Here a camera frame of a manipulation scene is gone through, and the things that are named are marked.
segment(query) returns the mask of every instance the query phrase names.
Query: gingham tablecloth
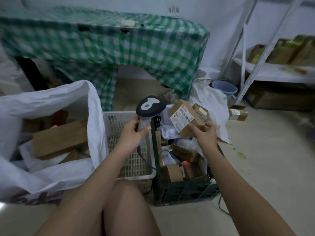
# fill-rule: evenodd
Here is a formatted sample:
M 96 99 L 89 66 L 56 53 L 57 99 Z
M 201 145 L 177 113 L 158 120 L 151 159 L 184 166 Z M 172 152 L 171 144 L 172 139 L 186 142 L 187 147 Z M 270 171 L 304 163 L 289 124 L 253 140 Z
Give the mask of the gingham tablecloth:
M 134 20 L 134 27 L 121 26 Z M 143 67 L 189 97 L 209 38 L 202 25 L 164 16 L 72 7 L 0 13 L 0 38 L 10 58 L 42 58 L 73 81 L 92 82 L 111 111 L 119 64 Z

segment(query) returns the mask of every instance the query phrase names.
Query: metal shelving unit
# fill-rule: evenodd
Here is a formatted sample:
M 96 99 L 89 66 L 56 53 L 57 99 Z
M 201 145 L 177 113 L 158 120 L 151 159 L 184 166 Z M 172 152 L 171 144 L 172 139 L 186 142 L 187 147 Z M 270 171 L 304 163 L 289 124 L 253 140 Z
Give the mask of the metal shelving unit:
M 248 63 L 248 62 L 246 62 L 246 59 L 245 59 L 246 28 L 247 28 L 247 24 L 248 24 L 248 20 L 247 20 L 244 23 L 244 26 L 242 28 L 242 33 L 241 33 L 238 41 L 235 43 L 234 51 L 230 56 L 228 64 L 226 65 L 225 69 L 222 71 L 222 74 L 225 74 L 227 68 L 229 68 L 229 65 L 232 61 L 234 61 L 235 63 L 237 63 L 238 65 L 241 66 L 241 90 L 235 99 L 236 105 L 238 105 L 241 102 L 242 98 L 246 94 L 246 91 L 248 90 L 248 88 L 251 86 L 251 84 L 255 80 L 315 84 L 315 75 L 314 75 L 315 67 L 303 67 L 303 69 L 306 69 L 309 71 L 309 74 L 300 75 L 298 73 L 288 72 L 285 69 L 285 67 L 287 65 L 266 63 L 266 59 L 268 58 L 268 56 L 271 53 L 271 51 L 273 50 L 274 46 L 278 42 L 278 40 L 281 36 L 281 33 L 283 32 L 284 28 L 286 27 L 286 24 L 291 19 L 294 11 L 301 5 L 314 7 L 315 2 L 312 2 L 309 0 L 267 0 L 267 1 L 275 1 L 277 3 L 288 3 L 289 7 L 288 7 L 284 17 L 282 18 L 282 20 L 281 20 L 281 22 L 277 28 L 277 31 L 274 33 L 269 44 L 266 46 L 262 55 L 258 59 L 257 64 Z M 236 57 L 234 57 L 234 53 L 235 53 L 236 47 L 238 46 L 240 39 L 242 37 L 243 37 L 242 58 L 236 58 Z M 250 73 L 250 75 L 246 81 L 245 81 L 245 71 Z

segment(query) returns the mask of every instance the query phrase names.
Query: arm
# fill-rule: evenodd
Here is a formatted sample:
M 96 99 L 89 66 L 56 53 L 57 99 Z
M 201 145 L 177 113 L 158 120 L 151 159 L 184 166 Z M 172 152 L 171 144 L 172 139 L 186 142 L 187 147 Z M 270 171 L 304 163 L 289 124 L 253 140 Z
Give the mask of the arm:
M 296 236 L 275 209 L 251 187 L 219 152 L 215 126 L 206 132 L 189 124 L 207 159 L 239 235 Z
M 84 235 L 87 225 L 100 218 L 109 192 L 118 177 L 125 159 L 139 146 L 151 127 L 140 132 L 135 128 L 139 117 L 124 127 L 115 149 L 105 158 L 86 182 L 77 188 L 37 231 L 36 236 Z

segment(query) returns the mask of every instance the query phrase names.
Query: blue bucket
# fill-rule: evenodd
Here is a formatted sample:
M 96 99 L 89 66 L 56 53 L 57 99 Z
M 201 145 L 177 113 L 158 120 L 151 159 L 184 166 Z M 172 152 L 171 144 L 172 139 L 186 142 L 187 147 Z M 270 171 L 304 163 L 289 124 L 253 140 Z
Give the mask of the blue bucket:
M 222 80 L 213 81 L 212 87 L 221 90 L 226 95 L 227 99 L 230 99 L 232 95 L 237 92 L 237 87 L 235 85 Z

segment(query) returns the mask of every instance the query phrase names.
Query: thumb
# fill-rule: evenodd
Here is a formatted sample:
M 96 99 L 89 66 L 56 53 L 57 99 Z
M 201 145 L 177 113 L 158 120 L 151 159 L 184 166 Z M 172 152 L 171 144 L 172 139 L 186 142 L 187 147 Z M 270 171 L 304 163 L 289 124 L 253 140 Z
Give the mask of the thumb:
M 151 130 L 150 126 L 146 126 L 142 128 L 141 131 L 139 132 L 141 135 L 141 138 L 143 138 L 150 130 Z
M 197 128 L 194 124 L 189 123 L 188 127 L 194 132 L 196 137 L 198 137 L 202 133 L 202 131 L 200 131 L 199 128 Z

